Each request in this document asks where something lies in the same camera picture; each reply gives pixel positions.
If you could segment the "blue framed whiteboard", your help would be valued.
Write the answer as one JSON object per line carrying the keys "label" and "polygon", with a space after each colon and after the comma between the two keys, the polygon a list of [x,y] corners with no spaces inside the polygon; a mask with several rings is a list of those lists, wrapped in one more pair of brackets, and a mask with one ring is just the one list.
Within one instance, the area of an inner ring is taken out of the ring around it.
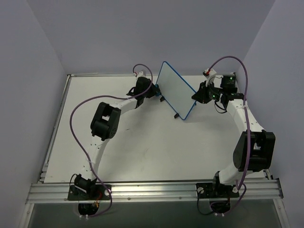
{"label": "blue framed whiteboard", "polygon": [[186,120],[196,104],[194,88],[167,61],[161,65],[156,85],[176,116]]}

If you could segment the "blue whiteboard eraser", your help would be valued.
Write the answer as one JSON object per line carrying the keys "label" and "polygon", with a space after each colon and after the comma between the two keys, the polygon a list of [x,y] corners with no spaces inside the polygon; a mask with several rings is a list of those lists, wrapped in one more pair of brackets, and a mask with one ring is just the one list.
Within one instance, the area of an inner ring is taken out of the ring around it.
{"label": "blue whiteboard eraser", "polygon": [[161,91],[160,91],[160,88],[159,88],[159,85],[155,85],[155,96],[156,97],[159,97],[161,95]]}

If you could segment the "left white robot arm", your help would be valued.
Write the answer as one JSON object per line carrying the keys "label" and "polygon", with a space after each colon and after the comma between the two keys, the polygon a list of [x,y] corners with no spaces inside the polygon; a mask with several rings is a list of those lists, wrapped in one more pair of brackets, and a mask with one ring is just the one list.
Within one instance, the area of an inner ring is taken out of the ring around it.
{"label": "left white robot arm", "polygon": [[136,85],[123,98],[116,98],[118,102],[108,104],[101,102],[90,124],[92,141],[88,151],[80,146],[85,153],[83,170],[74,180],[74,185],[79,189],[79,194],[84,199],[91,199],[96,191],[98,167],[106,145],[112,139],[117,130],[121,115],[138,108],[145,98],[151,98],[159,93],[152,79],[139,76]]}

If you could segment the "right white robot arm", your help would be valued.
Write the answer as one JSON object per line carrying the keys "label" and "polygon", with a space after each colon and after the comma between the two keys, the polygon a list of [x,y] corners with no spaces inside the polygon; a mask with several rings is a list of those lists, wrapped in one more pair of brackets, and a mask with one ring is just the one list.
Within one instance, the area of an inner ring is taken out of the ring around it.
{"label": "right white robot arm", "polygon": [[222,196],[228,185],[241,186],[247,175],[270,168],[276,137],[253,116],[245,94],[238,92],[235,75],[208,74],[191,98],[201,104],[220,102],[222,112],[230,114],[240,133],[232,163],[219,171],[218,180],[211,184],[213,194]]}

